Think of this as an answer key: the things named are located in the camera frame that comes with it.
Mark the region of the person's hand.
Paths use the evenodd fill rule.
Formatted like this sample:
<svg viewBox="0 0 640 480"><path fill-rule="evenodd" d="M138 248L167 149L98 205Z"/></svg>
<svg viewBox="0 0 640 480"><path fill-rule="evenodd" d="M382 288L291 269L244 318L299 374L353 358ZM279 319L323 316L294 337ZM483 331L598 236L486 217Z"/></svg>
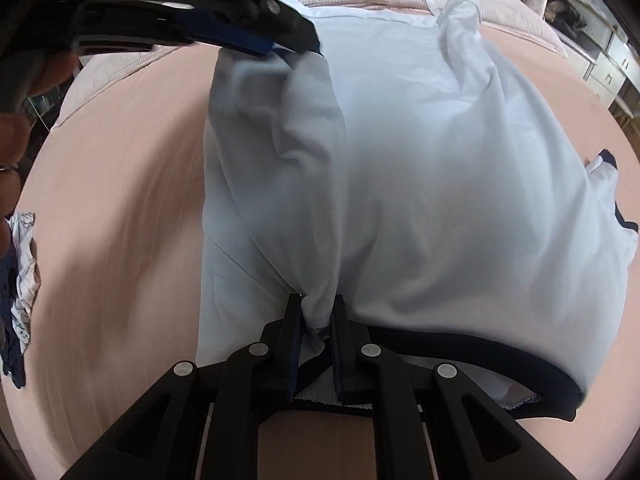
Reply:
<svg viewBox="0 0 640 480"><path fill-rule="evenodd" d="M78 56L64 53L50 58L29 89L31 94L47 92L66 81L78 66ZM26 153L30 125L26 116L18 113L1 114L1 255L9 248L11 232L6 216L14 211L21 194L21 180L15 165Z"/></svg>

